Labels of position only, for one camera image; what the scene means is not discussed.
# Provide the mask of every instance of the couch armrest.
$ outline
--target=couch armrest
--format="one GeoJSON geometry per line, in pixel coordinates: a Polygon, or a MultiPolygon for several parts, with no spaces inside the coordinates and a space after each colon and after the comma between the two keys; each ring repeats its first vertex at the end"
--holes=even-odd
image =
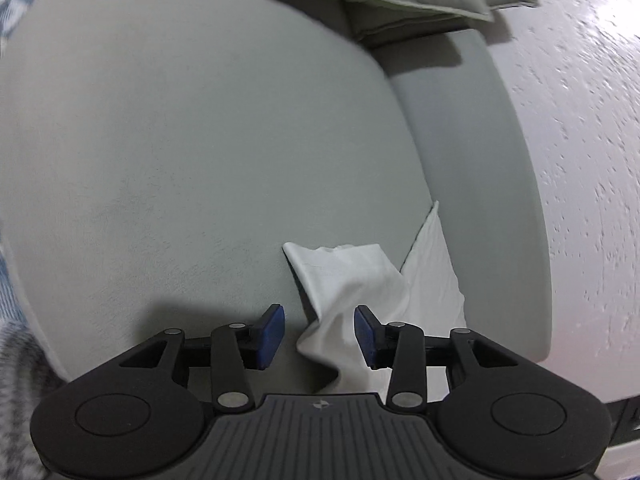
{"type": "Polygon", "coordinates": [[[440,201],[469,327],[544,359],[552,318],[542,205],[516,113],[484,40],[461,30],[374,55],[440,201]]]}

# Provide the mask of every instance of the gray cushion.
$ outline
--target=gray cushion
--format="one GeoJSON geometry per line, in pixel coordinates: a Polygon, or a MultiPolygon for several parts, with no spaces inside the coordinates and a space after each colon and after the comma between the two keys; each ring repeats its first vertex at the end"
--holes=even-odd
{"type": "MultiPolygon", "coordinates": [[[[536,7],[538,0],[485,0],[489,8],[536,7]]],[[[434,13],[431,16],[403,9],[372,8],[357,2],[344,4],[353,37],[368,47],[419,38],[468,27],[458,14],[434,13]]]]}
{"type": "Polygon", "coordinates": [[[400,267],[432,204],[380,67],[273,0],[39,0],[0,116],[2,239],[67,378],[282,303],[259,389],[309,391],[282,244],[378,242],[400,267]]]}
{"type": "Polygon", "coordinates": [[[551,338],[545,221],[518,118],[484,40],[462,30],[374,54],[440,201],[468,326],[542,360],[551,338]]]}

